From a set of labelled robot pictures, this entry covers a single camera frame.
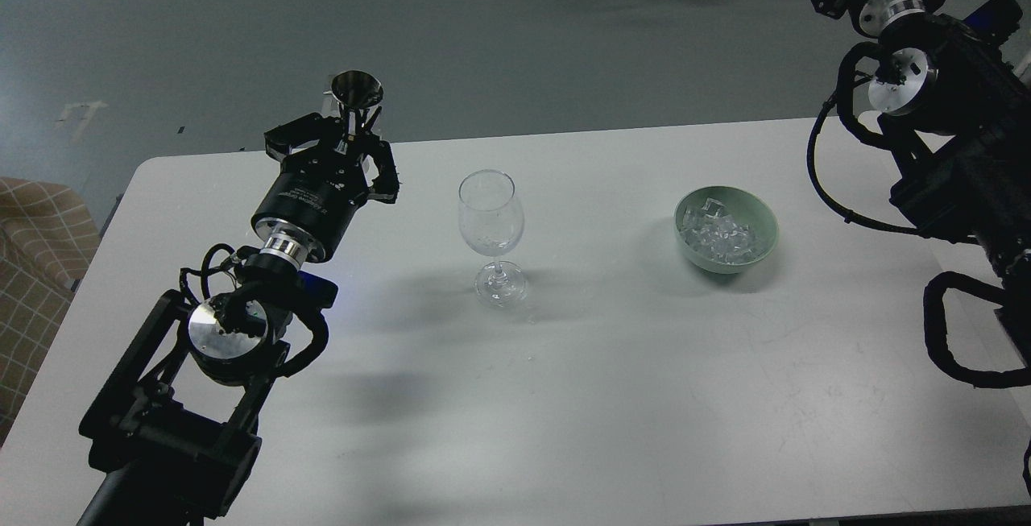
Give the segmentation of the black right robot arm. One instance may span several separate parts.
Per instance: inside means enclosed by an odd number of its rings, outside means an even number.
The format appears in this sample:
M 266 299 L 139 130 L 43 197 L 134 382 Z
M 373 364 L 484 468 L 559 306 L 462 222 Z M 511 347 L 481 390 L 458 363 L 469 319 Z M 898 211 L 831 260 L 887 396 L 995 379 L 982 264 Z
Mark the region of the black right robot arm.
M 944 295 L 990 302 L 1021 361 L 1029 361 L 1029 79 L 1003 60 L 1020 26 L 1017 0 L 989 0 L 964 19 L 946 0 L 810 0 L 849 17 L 863 41 L 849 50 L 806 145 L 809 180 L 847 224 L 980 246 L 1000 284 L 946 271 L 923 292 L 925 349 L 950 379 L 979 389 L 1028 387 L 1027 365 L 976 371 L 951 353 Z M 844 207 L 822 187 L 818 135 L 835 110 L 851 137 L 888 152 L 900 173 L 890 203 L 909 222 L 887 224 Z

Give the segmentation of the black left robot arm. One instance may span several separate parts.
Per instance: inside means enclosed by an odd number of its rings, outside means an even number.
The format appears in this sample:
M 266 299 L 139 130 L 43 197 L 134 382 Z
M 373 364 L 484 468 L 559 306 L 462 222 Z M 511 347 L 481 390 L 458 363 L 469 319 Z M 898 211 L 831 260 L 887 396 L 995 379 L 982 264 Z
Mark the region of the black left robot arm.
M 310 272 L 357 211 L 394 203 L 400 180 L 379 109 L 302 116 L 265 134 L 279 176 L 251 219 L 254 246 L 210 246 L 180 270 L 85 413 L 104 479 L 81 525 L 202 525 L 227 515 L 262 448 L 274 383 L 330 340 L 338 287 Z

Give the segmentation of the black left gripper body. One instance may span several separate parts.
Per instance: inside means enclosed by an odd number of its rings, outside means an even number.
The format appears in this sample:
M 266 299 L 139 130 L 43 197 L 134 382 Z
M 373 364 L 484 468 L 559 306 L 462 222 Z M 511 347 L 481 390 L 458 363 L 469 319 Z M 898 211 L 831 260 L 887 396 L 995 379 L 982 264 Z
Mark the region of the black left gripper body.
M 279 177 L 251 217 L 254 232 L 268 240 L 277 226 L 307 248 L 306 261 L 333 258 L 354 215 L 370 199 L 363 147 L 306 147 L 282 158 Z

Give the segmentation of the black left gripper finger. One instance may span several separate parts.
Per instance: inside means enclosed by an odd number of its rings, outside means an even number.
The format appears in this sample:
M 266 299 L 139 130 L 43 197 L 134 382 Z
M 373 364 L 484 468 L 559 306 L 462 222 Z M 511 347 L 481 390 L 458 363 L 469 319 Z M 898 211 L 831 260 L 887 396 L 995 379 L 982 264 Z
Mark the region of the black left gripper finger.
M 400 180 L 391 144 L 380 138 L 358 138 L 354 141 L 354 147 L 361 156 L 358 162 L 362 162 L 364 158 L 371 159 L 377 171 L 371 185 L 366 185 L 362 199 L 387 205 L 395 204 L 400 192 Z
M 332 149 L 343 138 L 343 121 L 338 116 L 306 114 L 273 127 L 264 133 L 265 154 L 282 162 L 302 149 Z

